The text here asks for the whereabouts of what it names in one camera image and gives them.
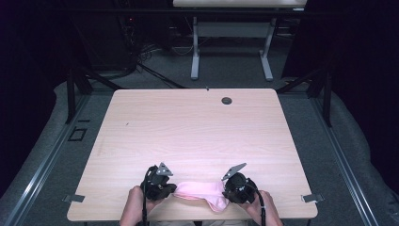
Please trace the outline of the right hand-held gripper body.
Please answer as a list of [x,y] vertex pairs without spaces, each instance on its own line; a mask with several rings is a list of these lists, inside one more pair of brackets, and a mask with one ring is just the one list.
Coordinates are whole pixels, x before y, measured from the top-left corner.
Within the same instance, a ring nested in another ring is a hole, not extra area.
[[233,187],[231,193],[237,197],[238,203],[253,203],[258,190],[256,184],[240,172],[246,165],[246,163],[242,163],[231,167],[221,178],[224,186]]

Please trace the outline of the black curtain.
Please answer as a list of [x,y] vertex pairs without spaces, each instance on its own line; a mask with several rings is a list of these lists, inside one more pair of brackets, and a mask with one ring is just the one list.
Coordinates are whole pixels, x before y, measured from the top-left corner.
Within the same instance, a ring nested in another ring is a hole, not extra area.
[[301,77],[322,66],[338,40],[332,90],[366,136],[371,162],[399,195],[399,0],[308,0],[282,75]]
[[24,164],[66,80],[41,0],[0,0],[0,198]]

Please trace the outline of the white desk with metal legs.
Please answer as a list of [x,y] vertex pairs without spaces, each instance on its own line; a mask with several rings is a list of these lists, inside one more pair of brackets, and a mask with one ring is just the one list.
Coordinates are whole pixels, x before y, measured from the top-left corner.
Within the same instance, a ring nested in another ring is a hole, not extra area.
[[[302,11],[308,0],[173,0],[173,6],[182,9],[270,9],[272,12]],[[259,51],[266,81],[273,80],[268,61],[268,53],[276,28],[276,18],[245,20],[232,19],[200,19],[193,17],[193,58],[191,78],[197,80],[200,72],[199,38],[263,38],[264,46]]]

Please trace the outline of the black horizontal frame bar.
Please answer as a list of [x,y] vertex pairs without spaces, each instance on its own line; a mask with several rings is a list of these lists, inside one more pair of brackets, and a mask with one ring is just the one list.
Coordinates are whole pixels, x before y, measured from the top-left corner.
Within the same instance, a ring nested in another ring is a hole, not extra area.
[[115,14],[115,15],[157,15],[157,16],[220,16],[220,17],[270,17],[270,18],[335,18],[335,17],[378,17],[387,15],[387,11],[376,12],[374,8],[370,11],[355,12],[330,12],[330,11],[295,11],[295,10],[255,10],[255,9],[80,9],[80,8],[57,8],[56,11],[78,14]]

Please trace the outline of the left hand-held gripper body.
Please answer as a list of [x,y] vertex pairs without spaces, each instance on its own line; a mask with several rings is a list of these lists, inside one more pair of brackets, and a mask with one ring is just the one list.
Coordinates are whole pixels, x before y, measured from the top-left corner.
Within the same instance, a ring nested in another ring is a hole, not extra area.
[[171,171],[163,162],[149,167],[140,185],[144,196],[151,201],[160,200],[161,194],[167,192],[164,186],[168,184],[170,176]]

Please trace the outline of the person's left hand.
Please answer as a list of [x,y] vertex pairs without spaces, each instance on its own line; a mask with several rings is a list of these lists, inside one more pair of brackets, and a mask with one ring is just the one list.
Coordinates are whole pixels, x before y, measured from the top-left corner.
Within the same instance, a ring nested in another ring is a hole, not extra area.
[[127,202],[123,210],[125,218],[142,218],[143,202],[146,203],[147,212],[150,213],[158,202],[146,200],[139,186],[130,189]]

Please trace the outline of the grey metal floor rail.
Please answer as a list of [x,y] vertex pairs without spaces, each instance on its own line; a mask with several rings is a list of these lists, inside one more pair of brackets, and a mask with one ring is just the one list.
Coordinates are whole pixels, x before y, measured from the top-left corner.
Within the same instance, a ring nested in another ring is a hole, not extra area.
[[317,119],[319,120],[319,123],[322,125],[323,130],[327,134],[328,140],[332,146],[332,154],[334,155],[335,162],[343,177],[353,203],[358,209],[359,216],[362,219],[364,226],[380,226],[370,204],[363,193],[363,189],[360,187],[359,182],[352,171],[346,156],[344,155],[343,148],[337,139],[333,128],[329,127],[323,118],[321,104],[317,99],[310,99],[310,103]]
[[91,103],[91,97],[80,97],[68,124],[61,114],[63,103],[57,103],[49,124],[0,200],[0,226],[84,226],[68,220],[67,213],[96,134],[99,115],[90,111]]

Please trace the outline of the grey metal table bracket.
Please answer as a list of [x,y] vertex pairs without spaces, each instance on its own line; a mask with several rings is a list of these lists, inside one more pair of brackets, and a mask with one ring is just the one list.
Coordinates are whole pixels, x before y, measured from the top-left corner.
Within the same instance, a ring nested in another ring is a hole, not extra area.
[[309,194],[301,197],[303,202],[322,202],[325,198],[322,194]]
[[71,202],[82,202],[84,199],[85,199],[84,196],[72,194],[72,195],[66,195],[62,199],[62,201],[71,203]]

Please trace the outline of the pink cloth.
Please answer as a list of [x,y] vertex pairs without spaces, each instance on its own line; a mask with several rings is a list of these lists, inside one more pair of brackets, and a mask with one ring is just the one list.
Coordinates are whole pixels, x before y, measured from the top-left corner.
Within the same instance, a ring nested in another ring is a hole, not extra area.
[[221,213],[230,203],[223,191],[222,182],[181,182],[177,184],[173,196],[188,201],[205,200],[212,211]]

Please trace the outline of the person's right hand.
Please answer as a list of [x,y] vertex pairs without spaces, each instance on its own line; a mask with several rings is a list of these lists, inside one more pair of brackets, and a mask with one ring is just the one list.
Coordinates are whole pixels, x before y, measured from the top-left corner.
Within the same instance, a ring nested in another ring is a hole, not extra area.
[[269,192],[264,190],[260,190],[260,195],[255,195],[253,203],[239,203],[239,206],[243,208],[253,220],[262,218],[262,207],[264,207],[265,210],[265,218],[279,218],[272,196]]

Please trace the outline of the black metal stand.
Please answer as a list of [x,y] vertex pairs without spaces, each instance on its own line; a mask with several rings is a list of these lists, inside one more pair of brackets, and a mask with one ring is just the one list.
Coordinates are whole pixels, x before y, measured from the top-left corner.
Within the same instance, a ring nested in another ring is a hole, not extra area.
[[310,84],[306,90],[306,94],[309,98],[317,98],[320,93],[323,93],[322,118],[326,125],[331,127],[330,107],[332,95],[332,75],[330,66],[322,66],[304,76],[298,77],[294,81],[289,82],[287,85],[277,89],[277,93],[285,93],[306,81],[310,81]]
[[70,123],[76,114],[75,89],[78,89],[83,95],[90,95],[92,93],[93,87],[88,81],[89,78],[113,90],[121,89],[121,86],[109,81],[87,67],[70,68],[66,80],[68,100],[68,117],[66,123]]

